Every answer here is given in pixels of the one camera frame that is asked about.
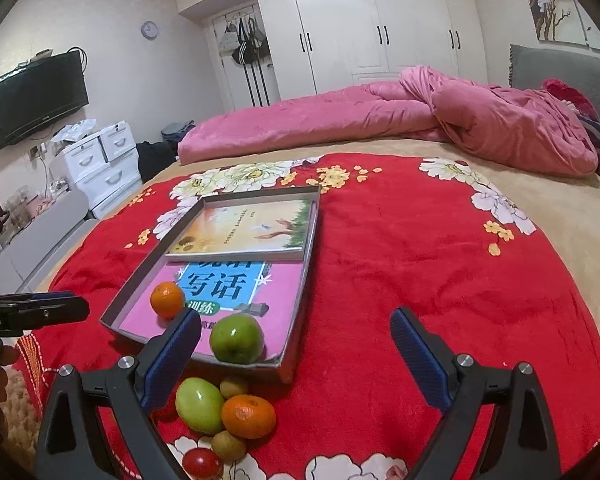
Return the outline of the orange mandarin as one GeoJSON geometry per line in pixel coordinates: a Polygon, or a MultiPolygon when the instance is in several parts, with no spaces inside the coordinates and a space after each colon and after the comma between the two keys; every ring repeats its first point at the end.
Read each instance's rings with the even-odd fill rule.
{"type": "Polygon", "coordinates": [[[251,394],[238,394],[226,400],[221,419],[230,434],[247,440],[266,437],[277,424],[274,406],[268,400],[251,394]]]}
{"type": "Polygon", "coordinates": [[[159,318],[172,320],[185,308],[185,295],[178,284],[162,282],[151,292],[149,303],[159,318]]]}

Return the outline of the red cherry tomato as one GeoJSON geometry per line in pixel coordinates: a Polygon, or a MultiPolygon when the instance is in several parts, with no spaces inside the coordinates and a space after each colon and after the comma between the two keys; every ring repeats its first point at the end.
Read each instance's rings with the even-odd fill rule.
{"type": "Polygon", "coordinates": [[[175,408],[175,401],[170,398],[161,408],[157,408],[151,413],[151,419],[158,424],[170,424],[178,419],[178,412],[175,408]]]}
{"type": "Polygon", "coordinates": [[[222,460],[210,448],[192,448],[182,459],[182,467],[193,479],[219,479],[224,471],[222,460]]]}

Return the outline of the green apple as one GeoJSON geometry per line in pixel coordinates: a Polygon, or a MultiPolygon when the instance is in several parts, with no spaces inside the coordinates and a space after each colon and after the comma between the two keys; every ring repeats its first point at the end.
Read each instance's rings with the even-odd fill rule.
{"type": "Polygon", "coordinates": [[[221,418],[223,404],[219,388],[202,378],[186,378],[176,389],[178,417],[198,434],[214,436],[224,429],[221,418]]]}
{"type": "Polygon", "coordinates": [[[209,344],[218,361],[247,365],[260,360],[264,333],[251,315],[236,313],[214,324],[209,344]]]}

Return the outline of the small brown longan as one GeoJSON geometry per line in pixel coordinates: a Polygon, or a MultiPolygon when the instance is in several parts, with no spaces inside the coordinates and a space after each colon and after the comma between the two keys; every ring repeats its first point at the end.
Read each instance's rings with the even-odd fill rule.
{"type": "Polygon", "coordinates": [[[211,440],[212,451],[226,464],[242,460],[247,454],[247,447],[243,440],[233,436],[229,431],[223,430],[211,440]]]}
{"type": "Polygon", "coordinates": [[[225,400],[249,392],[247,379],[242,376],[227,376],[219,384],[220,393],[225,400]]]}

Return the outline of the white drawer cabinet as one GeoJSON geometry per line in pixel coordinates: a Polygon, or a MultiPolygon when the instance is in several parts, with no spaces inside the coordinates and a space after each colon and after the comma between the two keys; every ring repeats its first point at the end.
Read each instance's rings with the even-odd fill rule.
{"type": "Polygon", "coordinates": [[[106,218],[143,185],[130,125],[122,120],[70,144],[54,156],[50,174],[84,193],[95,218],[106,218]]]}

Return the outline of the black bag on floor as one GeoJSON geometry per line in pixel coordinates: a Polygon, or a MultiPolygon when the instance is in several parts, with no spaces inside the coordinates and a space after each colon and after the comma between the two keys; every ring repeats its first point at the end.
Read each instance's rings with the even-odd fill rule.
{"type": "Polygon", "coordinates": [[[168,141],[136,144],[138,153],[138,171],[143,183],[147,183],[162,170],[176,161],[176,149],[168,141]]]}

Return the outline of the grey shallow cardboard tray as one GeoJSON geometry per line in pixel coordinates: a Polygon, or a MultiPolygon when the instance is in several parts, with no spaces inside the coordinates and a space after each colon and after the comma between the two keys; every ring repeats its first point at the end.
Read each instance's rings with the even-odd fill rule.
{"type": "Polygon", "coordinates": [[[159,284],[172,282],[201,319],[194,363],[289,384],[319,210],[315,186],[198,200],[136,268],[100,322],[139,344],[162,334],[166,320],[151,307],[150,295],[159,284]],[[263,352],[249,364],[222,362],[210,346],[213,326],[237,313],[253,318],[263,333],[263,352]]]}

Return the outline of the red floral blanket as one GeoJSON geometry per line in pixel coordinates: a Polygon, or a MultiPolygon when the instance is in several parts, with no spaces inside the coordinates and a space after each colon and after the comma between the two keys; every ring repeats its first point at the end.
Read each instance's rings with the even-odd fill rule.
{"type": "Polygon", "coordinates": [[[253,162],[151,185],[84,240],[52,289],[84,296],[90,317],[19,341],[35,406],[58,368],[108,366],[131,348],[100,316],[124,281],[199,197],[321,189],[306,320],[290,385],[252,382],[277,424],[225,467],[227,479],[383,479],[411,465],[439,413],[396,351],[393,309],[411,308],[479,363],[529,361],[570,467],[600,440],[600,334],[540,227],[464,162],[331,154],[253,162]]]}

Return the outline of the pink rumpled duvet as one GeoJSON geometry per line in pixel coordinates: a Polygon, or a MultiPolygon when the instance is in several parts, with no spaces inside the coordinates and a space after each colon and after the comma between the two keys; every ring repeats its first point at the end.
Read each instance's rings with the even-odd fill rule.
{"type": "Polygon", "coordinates": [[[519,90],[417,65],[392,81],[214,116],[178,144],[184,165],[300,146],[379,138],[449,142],[515,169],[587,177],[596,149],[575,112],[544,90],[519,90]]]}

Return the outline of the red pillow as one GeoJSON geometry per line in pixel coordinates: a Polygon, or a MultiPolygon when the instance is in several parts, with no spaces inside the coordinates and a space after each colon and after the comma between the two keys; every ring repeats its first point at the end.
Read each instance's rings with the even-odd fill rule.
{"type": "Polygon", "coordinates": [[[565,84],[559,79],[550,78],[542,83],[542,89],[559,101],[564,102],[575,113],[592,120],[600,119],[600,114],[597,113],[592,102],[582,92],[570,87],[569,84],[565,84]]]}

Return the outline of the grey padded headboard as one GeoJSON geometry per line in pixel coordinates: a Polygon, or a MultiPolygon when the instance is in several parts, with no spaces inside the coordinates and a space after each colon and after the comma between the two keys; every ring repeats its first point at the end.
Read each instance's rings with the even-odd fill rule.
{"type": "Polygon", "coordinates": [[[508,76],[517,89],[539,89],[547,79],[558,79],[584,94],[600,114],[600,58],[512,44],[508,76]]]}

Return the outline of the white wardrobe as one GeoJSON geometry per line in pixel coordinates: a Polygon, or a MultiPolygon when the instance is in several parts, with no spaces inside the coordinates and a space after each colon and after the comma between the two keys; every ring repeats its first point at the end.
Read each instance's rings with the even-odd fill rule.
{"type": "MultiPolygon", "coordinates": [[[[211,18],[250,0],[176,0],[211,18]]],[[[488,78],[475,0],[253,0],[282,99],[387,80],[413,65],[488,78]]]]}

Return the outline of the black wall television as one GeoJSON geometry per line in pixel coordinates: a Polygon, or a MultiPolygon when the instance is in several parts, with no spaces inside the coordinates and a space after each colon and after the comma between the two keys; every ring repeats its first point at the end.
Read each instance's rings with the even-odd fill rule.
{"type": "Polygon", "coordinates": [[[0,77],[0,148],[30,138],[88,104],[81,50],[40,58],[0,77]]]}

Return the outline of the round wall clock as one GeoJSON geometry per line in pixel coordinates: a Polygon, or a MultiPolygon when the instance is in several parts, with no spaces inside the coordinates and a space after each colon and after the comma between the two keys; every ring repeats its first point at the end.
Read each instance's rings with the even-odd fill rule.
{"type": "Polygon", "coordinates": [[[140,33],[145,39],[152,41],[159,36],[159,29],[155,22],[146,21],[140,26],[140,33]]]}

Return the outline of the tree wall painting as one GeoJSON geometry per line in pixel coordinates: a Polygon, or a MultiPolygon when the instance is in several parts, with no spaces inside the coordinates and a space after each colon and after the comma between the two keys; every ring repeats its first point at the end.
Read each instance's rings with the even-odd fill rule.
{"type": "Polygon", "coordinates": [[[527,0],[541,42],[600,51],[600,30],[578,0],[527,0]]]}

